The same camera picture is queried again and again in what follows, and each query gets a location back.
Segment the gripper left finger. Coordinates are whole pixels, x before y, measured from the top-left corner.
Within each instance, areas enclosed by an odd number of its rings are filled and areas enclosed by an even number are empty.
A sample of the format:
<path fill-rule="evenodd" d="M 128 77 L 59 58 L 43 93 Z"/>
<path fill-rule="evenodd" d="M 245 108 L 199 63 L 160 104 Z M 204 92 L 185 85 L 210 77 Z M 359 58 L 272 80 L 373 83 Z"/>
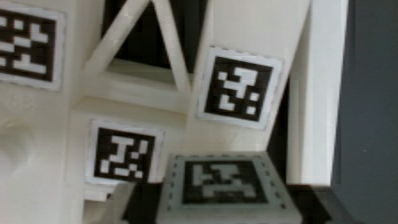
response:
<path fill-rule="evenodd" d="M 108 199 L 103 224 L 156 224 L 160 183 L 119 184 Z"/>

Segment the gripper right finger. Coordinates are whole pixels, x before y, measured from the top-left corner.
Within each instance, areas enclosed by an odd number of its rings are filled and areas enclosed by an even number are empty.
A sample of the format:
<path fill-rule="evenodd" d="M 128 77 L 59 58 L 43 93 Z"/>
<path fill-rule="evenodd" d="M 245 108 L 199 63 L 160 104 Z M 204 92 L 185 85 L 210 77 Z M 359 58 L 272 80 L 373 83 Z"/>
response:
<path fill-rule="evenodd" d="M 302 224 L 362 224 L 329 187 L 288 185 L 286 188 L 302 214 Z"/>

